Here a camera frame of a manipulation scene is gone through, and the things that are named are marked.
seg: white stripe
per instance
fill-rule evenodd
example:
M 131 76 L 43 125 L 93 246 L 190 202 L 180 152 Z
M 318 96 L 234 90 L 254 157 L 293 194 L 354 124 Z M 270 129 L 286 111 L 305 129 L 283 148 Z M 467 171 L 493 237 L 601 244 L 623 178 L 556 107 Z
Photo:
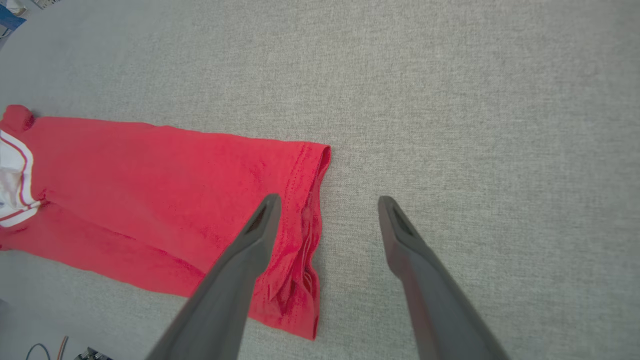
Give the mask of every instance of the white stripe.
M 0 226 L 2 227 L 10 227 L 10 226 L 14 226 L 17 225 L 25 220 L 27 220 L 28 218 L 32 217 L 33 215 L 35 215 L 38 212 L 38 208 L 33 208 L 33 209 L 29 209 L 23 213 L 19 213 L 18 215 L 15 215 L 14 217 L 8 218 L 6 220 L 0 221 Z
M 33 170 L 33 154 L 22 141 L 14 138 L 6 131 L 0 131 L 0 138 L 5 139 L 7 142 L 14 144 L 20 151 L 22 151 L 25 158 L 27 158 L 27 165 L 24 167 L 23 184 L 22 184 L 22 198 L 27 204 L 32 204 L 36 200 L 31 196 L 31 171 Z

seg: gray carpet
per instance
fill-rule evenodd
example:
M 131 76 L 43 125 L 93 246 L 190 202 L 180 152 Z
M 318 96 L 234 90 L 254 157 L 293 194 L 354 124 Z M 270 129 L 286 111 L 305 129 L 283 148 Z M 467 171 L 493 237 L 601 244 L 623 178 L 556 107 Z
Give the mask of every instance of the gray carpet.
M 333 147 L 317 340 L 250 321 L 242 358 L 417 357 L 384 194 L 513 359 L 640 353 L 636 1 L 64 0 L 0 66 L 2 107 Z M 184 301 L 18 252 L 0 298 L 117 360 Z

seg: white fabric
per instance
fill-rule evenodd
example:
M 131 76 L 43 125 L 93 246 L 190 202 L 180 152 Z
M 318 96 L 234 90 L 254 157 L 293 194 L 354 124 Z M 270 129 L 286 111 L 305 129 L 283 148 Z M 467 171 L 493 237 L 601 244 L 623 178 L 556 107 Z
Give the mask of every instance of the white fabric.
M 7 8 L 7 10 L 16 14 L 20 13 L 22 9 L 25 8 L 22 4 L 20 4 L 18 0 L 7 0 L 5 7 Z
M 0 131 L 0 226 L 32 217 L 40 202 L 31 195 L 33 155 L 20 140 Z

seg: red shirt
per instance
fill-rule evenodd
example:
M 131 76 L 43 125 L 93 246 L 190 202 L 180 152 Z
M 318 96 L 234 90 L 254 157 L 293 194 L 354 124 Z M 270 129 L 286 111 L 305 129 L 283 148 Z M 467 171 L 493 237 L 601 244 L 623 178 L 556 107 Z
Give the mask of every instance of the red shirt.
M 188 297 L 262 198 L 282 215 L 249 316 L 316 336 L 319 187 L 329 146 L 7 107 L 0 122 L 0 247 Z

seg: wire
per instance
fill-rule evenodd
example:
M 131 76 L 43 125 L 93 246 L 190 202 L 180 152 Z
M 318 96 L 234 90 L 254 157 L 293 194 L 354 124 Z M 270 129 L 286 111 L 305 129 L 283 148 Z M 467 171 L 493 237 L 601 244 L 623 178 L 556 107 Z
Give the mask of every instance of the wire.
M 49 356 L 49 351 L 47 351 L 47 348 L 45 348 L 44 345 L 42 345 L 41 343 L 37 343 L 36 345 L 33 345 L 31 349 L 29 349 L 29 352 L 27 353 L 27 358 L 25 360 L 29 360 L 29 355 L 31 355 L 31 351 L 37 346 L 41 347 L 42 350 L 44 350 L 44 352 L 47 354 L 47 359 L 51 360 L 51 356 Z
M 67 340 L 69 340 L 69 337 L 65 335 L 62 339 L 62 343 L 60 344 L 60 350 L 58 350 L 58 357 L 56 360 L 62 360 L 62 355 L 65 353 L 65 347 L 67 347 Z

